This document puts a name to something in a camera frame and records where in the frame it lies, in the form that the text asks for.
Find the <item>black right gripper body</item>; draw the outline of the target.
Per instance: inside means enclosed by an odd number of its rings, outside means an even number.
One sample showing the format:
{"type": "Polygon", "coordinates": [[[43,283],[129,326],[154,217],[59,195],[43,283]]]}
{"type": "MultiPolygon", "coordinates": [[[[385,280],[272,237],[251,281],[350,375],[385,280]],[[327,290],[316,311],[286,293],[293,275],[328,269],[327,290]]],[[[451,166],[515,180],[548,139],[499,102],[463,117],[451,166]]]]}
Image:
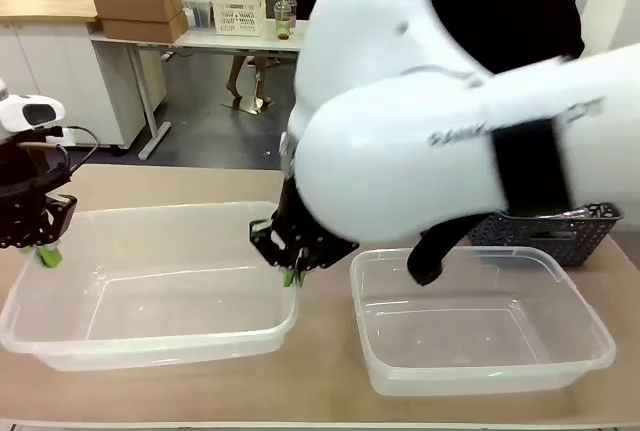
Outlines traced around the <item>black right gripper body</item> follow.
{"type": "Polygon", "coordinates": [[[272,229],[287,252],[316,248],[328,244],[329,233],[315,220],[303,203],[293,176],[286,177],[276,211],[272,215],[272,229]]]}

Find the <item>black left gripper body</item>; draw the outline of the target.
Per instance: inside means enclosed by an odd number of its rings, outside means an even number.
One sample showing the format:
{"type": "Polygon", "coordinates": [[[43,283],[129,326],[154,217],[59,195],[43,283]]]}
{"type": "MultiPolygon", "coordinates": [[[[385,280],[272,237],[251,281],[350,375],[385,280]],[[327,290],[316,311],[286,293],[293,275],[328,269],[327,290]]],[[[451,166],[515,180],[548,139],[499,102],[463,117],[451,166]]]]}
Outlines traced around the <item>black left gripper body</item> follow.
{"type": "Polygon", "coordinates": [[[16,134],[1,144],[1,203],[42,197],[69,181],[69,155],[48,134],[16,134]]]}

